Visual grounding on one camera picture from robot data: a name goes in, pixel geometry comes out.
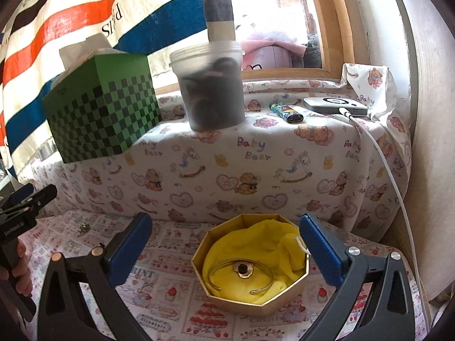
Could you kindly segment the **person left hand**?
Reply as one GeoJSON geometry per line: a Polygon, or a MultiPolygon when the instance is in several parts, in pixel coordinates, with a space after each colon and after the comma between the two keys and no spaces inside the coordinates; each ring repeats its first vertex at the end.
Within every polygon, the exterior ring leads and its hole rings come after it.
{"type": "Polygon", "coordinates": [[[25,243],[18,239],[16,251],[19,257],[18,264],[12,269],[12,275],[18,280],[15,289],[23,296],[30,296],[32,292],[31,271],[28,267],[29,257],[26,253],[25,243]]]}

